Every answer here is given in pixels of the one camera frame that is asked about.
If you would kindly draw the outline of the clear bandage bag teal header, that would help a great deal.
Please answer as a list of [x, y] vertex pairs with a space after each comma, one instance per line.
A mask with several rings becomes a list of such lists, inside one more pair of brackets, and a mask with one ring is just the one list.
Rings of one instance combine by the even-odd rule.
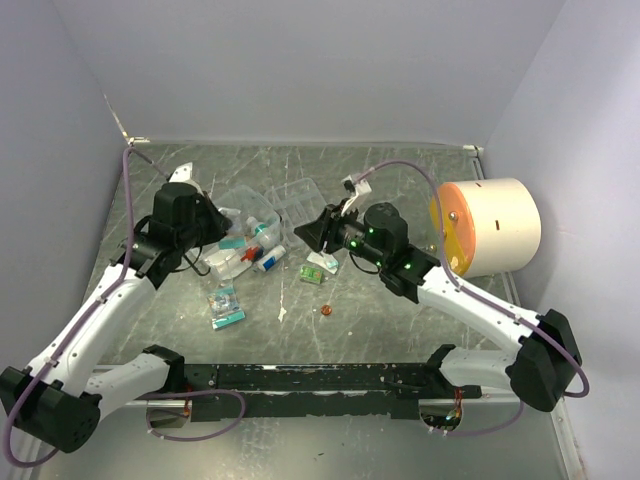
[[242, 250], [249, 245], [250, 238], [247, 236], [227, 236], [218, 242], [221, 250]]

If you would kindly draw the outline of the clear plastic medicine box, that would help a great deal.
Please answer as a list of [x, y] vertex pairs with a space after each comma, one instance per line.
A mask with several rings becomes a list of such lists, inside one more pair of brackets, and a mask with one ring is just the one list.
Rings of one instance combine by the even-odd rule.
[[[250, 238], [249, 245], [246, 249], [236, 250], [239, 255], [243, 256], [245, 251], [250, 247], [254, 247], [254, 246], [261, 247], [253, 238], [253, 235], [251, 234], [251, 232], [249, 231], [246, 225], [246, 220], [249, 216], [255, 217], [256, 219], [258, 219], [259, 221], [265, 223], [268, 227], [270, 227], [274, 231], [274, 233], [277, 235], [277, 238], [279, 240], [277, 245], [281, 243], [280, 215], [274, 210], [273, 206], [266, 200], [266, 198], [263, 195], [257, 193], [252, 188], [246, 185], [236, 186], [232, 188], [230, 191], [228, 191], [227, 193], [220, 196], [218, 199], [214, 200], [213, 203], [218, 208], [218, 210], [221, 213], [223, 213], [227, 218], [229, 218], [232, 222], [229, 231], [223, 238], [227, 236], [242, 236], [242, 235]], [[211, 246], [207, 246], [203, 248], [203, 255], [201, 259], [204, 263], [205, 263], [205, 258], [212, 251], [216, 251], [220, 249], [218, 247], [219, 241], [213, 243]], [[262, 249], [263, 249], [263, 254], [266, 254], [269, 251], [264, 248]], [[221, 280], [212, 270], [211, 270], [211, 274], [215, 278]]]

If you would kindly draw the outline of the brown syrup bottle orange cap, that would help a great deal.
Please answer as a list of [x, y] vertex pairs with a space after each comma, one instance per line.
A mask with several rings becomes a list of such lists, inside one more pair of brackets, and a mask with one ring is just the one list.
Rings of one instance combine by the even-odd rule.
[[244, 255], [241, 257], [242, 262], [248, 262], [252, 264], [253, 262], [259, 260], [263, 255], [263, 249], [258, 246], [248, 248]]

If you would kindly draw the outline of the white gauze dressing packet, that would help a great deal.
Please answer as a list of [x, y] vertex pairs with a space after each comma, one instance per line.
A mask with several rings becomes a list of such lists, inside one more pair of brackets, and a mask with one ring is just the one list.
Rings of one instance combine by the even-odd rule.
[[221, 280], [236, 278], [251, 267], [251, 263], [242, 260], [242, 256], [233, 249], [212, 251], [205, 258], [205, 263]]

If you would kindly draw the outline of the white plastic medicine bottle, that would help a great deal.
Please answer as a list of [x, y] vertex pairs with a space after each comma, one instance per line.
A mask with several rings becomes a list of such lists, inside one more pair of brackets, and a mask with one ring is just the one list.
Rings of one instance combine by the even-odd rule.
[[279, 240], [274, 231], [255, 217], [249, 216], [246, 220], [246, 225], [253, 238], [262, 248], [270, 250], [278, 244]]

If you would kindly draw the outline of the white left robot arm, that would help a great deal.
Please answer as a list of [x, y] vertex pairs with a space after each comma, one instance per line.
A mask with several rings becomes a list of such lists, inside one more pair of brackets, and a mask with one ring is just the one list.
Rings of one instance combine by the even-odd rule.
[[126, 403], [155, 393], [173, 399], [185, 391], [184, 357], [158, 345], [104, 375], [93, 371], [120, 327], [178, 271], [187, 252], [218, 242], [230, 226], [193, 181], [167, 182], [156, 192], [151, 214], [130, 229], [89, 300], [63, 331], [26, 367], [2, 372], [6, 453], [14, 428], [55, 452], [72, 453]]

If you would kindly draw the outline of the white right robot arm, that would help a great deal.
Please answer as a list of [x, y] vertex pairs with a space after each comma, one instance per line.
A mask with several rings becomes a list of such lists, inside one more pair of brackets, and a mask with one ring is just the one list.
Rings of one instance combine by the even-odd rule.
[[316, 253], [346, 249], [374, 264], [393, 294], [436, 308], [498, 346], [496, 352], [449, 350], [424, 374], [431, 395], [443, 398], [466, 385], [509, 389], [542, 412], [567, 395], [582, 359], [566, 316], [518, 307], [449, 273], [434, 255], [410, 243], [407, 222], [391, 204], [375, 204], [363, 215], [342, 214], [340, 206], [329, 204], [294, 233]]

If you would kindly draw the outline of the white swab packet lower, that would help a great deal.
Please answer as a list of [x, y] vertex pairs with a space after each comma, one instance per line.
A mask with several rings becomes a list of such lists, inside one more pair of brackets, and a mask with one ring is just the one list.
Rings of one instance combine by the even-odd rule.
[[322, 268], [326, 268], [327, 264], [325, 258], [322, 254], [316, 252], [310, 252], [307, 256], [306, 260], [314, 265], [320, 266]]

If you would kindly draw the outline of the white teal swab packet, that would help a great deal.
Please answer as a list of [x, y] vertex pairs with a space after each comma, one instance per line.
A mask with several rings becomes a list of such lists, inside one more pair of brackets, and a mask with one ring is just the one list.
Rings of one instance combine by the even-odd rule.
[[320, 256], [320, 265], [325, 270], [327, 270], [331, 274], [335, 274], [338, 271], [340, 263], [333, 255], [321, 252], [319, 256]]

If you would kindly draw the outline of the clear divider tray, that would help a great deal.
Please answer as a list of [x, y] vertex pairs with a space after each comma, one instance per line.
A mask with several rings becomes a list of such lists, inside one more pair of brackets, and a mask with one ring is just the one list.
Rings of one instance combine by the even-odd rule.
[[271, 188], [265, 192], [265, 198], [281, 217], [283, 242], [289, 249], [304, 245], [294, 234], [294, 228], [316, 220], [326, 205], [311, 178]]

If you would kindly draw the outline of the green ointment sachet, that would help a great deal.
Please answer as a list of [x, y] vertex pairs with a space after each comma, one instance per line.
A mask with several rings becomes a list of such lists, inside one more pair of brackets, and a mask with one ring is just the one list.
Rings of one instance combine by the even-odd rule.
[[324, 279], [324, 273], [318, 268], [303, 265], [300, 268], [299, 278], [305, 283], [321, 285]]

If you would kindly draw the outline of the round pastel drawer cabinet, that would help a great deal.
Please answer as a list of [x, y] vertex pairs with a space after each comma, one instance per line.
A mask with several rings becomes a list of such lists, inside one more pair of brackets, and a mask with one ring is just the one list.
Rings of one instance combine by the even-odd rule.
[[530, 263], [541, 241], [533, 197], [514, 178], [446, 182], [430, 203], [453, 272], [474, 278], [514, 272]]

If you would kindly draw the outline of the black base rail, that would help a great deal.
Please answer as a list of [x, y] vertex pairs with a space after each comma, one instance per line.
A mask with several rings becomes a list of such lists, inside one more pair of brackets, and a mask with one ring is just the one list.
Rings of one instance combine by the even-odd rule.
[[245, 418], [382, 415], [418, 420], [422, 400], [453, 401], [457, 388], [440, 372], [454, 346], [439, 347], [424, 363], [302, 365], [186, 364], [175, 392], [144, 400], [195, 394], [195, 422]]

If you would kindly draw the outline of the aluminium frame rail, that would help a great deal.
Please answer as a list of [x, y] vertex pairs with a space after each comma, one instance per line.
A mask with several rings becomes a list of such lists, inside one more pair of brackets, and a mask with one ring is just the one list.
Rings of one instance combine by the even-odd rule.
[[184, 364], [164, 369], [138, 357], [90, 378], [81, 396], [106, 412], [145, 396], [176, 398], [189, 386], [263, 393], [394, 390], [420, 398], [447, 398], [456, 388], [491, 387], [510, 390], [530, 407], [550, 412], [571, 377], [570, 368], [551, 361], [515, 361], [497, 351], [459, 348], [426, 363]]

